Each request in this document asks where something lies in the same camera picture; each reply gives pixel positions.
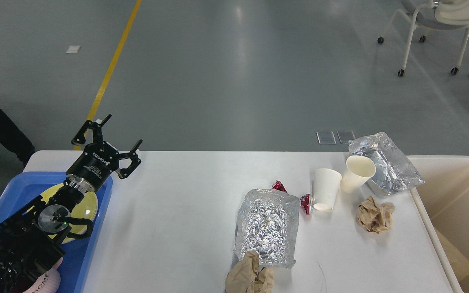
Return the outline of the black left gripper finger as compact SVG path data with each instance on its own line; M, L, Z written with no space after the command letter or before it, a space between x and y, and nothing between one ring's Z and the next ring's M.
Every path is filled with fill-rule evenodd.
M112 117L108 114L104 120L96 120L95 122L87 120L81 128L78 130L76 135L71 140L71 144L74 145L75 150L80 150L84 145L84 151L95 151L97 153L112 153L112 147L103 140L102 128L106 122ZM92 131L92 142L86 144L85 133Z
M115 160L118 162L118 167L115 172L117 173L119 178L128 178L134 172L134 170L141 164L142 161L140 160L140 158L138 158L137 150L142 144L142 142L143 140L140 139L136 142L136 144L132 147L130 151L125 153L117 153L115 155ZM126 159L131 161L130 165L126 168L120 168L119 161Z

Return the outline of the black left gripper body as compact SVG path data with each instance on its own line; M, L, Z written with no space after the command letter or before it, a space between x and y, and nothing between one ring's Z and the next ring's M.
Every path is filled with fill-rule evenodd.
M108 142L86 145L82 154L66 171L67 178L83 179L96 192L112 172L118 169L118 150Z

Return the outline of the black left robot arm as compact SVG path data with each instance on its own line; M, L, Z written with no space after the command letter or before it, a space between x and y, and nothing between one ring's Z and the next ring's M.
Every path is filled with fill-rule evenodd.
M84 145L83 152L50 199L38 195L0 223L0 293L11 292L20 281L36 281L60 264L66 238L89 238L93 220L74 217L73 209L89 192L97 192L111 173L124 179L141 164L141 140L121 153L103 139L102 127L110 118L81 126L71 143Z

